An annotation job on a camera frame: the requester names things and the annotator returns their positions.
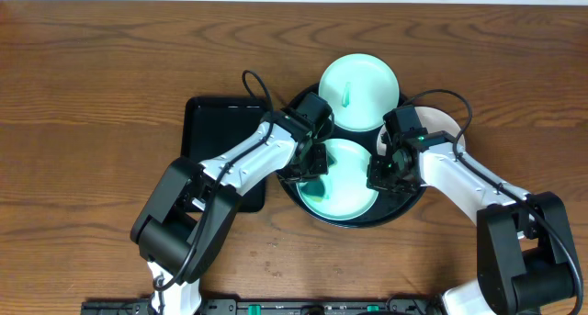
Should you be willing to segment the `green yellow sponge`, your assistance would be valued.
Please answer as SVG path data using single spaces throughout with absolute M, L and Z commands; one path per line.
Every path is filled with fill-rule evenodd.
M 314 202 L 322 202 L 327 194 L 325 183 L 318 179 L 304 183 L 300 187 L 300 194 Z

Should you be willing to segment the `mint plate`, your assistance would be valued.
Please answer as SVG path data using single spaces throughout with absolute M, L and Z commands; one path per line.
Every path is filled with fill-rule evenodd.
M 328 174 L 318 179 L 325 183 L 327 194 L 322 202 L 314 202 L 300 194 L 302 203 L 321 219 L 343 221 L 366 213 L 376 202 L 379 192 L 367 188 L 368 164 L 371 154 L 360 144 L 345 139 L 329 139 Z
M 328 102 L 337 127 L 366 132 L 383 125 L 396 108 L 400 87 L 394 71 L 381 59 L 353 53 L 332 62 L 322 74 L 319 96 Z

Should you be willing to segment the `white plate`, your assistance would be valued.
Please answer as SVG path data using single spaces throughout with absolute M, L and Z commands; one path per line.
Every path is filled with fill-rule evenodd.
M 444 111 L 433 107 L 416 107 L 415 111 L 423 127 L 427 128 L 429 133 L 437 131 L 446 131 L 453 137 L 457 137 L 460 131 L 459 124 Z M 378 155 L 386 153 L 387 146 L 384 141 L 387 134 L 384 126 L 379 130 L 377 137 L 376 150 Z

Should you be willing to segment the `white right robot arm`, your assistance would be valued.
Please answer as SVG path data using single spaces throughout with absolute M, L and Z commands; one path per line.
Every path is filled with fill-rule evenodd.
M 559 197 L 507 183 L 444 131 L 385 132 L 377 150 L 368 187 L 412 193 L 430 186 L 476 225 L 477 276 L 442 294 L 445 314 L 531 314 L 568 298 L 572 313 L 581 312 L 582 271 Z

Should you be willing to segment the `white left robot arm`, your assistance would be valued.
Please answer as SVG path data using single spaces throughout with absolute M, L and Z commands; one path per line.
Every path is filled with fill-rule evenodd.
M 194 163 L 172 161 L 130 230 L 153 274 L 151 314 L 194 314 L 199 280 L 219 254 L 244 196 L 270 174 L 287 183 L 326 174 L 319 134 L 331 111 L 270 112 L 227 152 Z

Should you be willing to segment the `black round tray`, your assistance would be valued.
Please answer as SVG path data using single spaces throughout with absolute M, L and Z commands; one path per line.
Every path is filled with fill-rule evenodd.
M 368 150 L 371 157 L 377 155 L 376 143 L 379 135 L 378 129 L 373 129 L 366 132 L 352 132 L 341 129 L 333 123 L 327 124 L 327 129 L 321 133 L 323 136 L 327 135 L 329 139 L 345 139 L 356 142 Z M 397 219 L 410 209 L 423 195 L 424 189 L 422 187 L 414 194 L 396 194 L 388 192 L 379 192 L 378 198 L 373 206 L 363 215 L 355 219 L 335 221 L 330 219 L 321 219 L 318 215 L 312 213 L 301 201 L 299 192 L 297 191 L 297 183 L 287 183 L 279 181 L 288 196 L 303 210 L 312 215 L 314 218 L 321 221 L 345 228 L 369 228 L 384 224 L 393 219 Z

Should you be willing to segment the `black rectangular tray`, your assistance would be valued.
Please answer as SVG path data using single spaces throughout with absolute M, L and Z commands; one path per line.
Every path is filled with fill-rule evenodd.
M 265 112 L 265 104 L 251 97 L 192 97 L 185 106 L 180 154 L 194 163 L 221 155 L 251 136 Z

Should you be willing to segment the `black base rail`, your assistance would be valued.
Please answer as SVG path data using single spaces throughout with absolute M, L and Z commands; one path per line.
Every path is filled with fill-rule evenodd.
M 87 301 L 81 315 L 158 314 L 149 299 L 126 301 Z M 440 299 L 389 298 L 387 300 L 298 300 L 263 301 L 236 299 L 204 300 L 196 315 L 350 315 L 415 314 L 446 315 Z

